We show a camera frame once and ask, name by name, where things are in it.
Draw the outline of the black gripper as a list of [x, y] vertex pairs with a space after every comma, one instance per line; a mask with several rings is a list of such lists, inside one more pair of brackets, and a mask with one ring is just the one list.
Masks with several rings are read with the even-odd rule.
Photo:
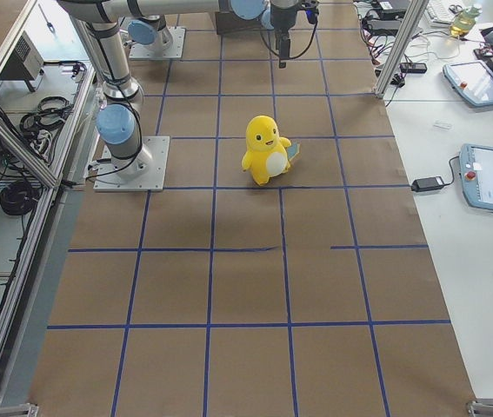
[[[279, 31], [279, 58], [290, 58], [290, 32], [296, 24], [296, 0], [270, 0], [270, 23]], [[285, 69], [285, 60], [278, 61], [278, 68]]]

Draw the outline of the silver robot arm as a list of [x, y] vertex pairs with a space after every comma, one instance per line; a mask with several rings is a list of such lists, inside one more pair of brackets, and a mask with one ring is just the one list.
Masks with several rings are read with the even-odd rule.
[[110, 152], [114, 167], [103, 175], [121, 181], [124, 189], [129, 189], [132, 181], [148, 175], [155, 160], [143, 139], [139, 114], [143, 90], [131, 75], [123, 51], [119, 19], [134, 17], [141, 21], [167, 14], [229, 10], [241, 17], [243, 6], [254, 10], [255, 18], [269, 14], [276, 34], [277, 54], [286, 62], [290, 59], [289, 31], [296, 24], [296, 14], [301, 9], [299, 1], [60, 1], [58, 4], [74, 23], [83, 26], [81, 42], [91, 53], [94, 69], [103, 78], [102, 89], [108, 104], [99, 111], [97, 131]]

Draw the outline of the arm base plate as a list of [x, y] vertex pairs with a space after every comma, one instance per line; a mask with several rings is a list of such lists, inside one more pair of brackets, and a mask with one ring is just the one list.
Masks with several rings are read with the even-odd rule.
[[141, 152], [127, 166], [128, 162], [113, 159], [108, 146], [104, 145], [102, 158], [109, 161], [99, 165], [93, 189], [97, 192], [162, 191], [169, 147], [168, 136], [144, 136]]
[[157, 32], [151, 44], [134, 42], [130, 49], [130, 60], [164, 61], [180, 59], [183, 56], [183, 45], [186, 29], [183, 26], [166, 27]]

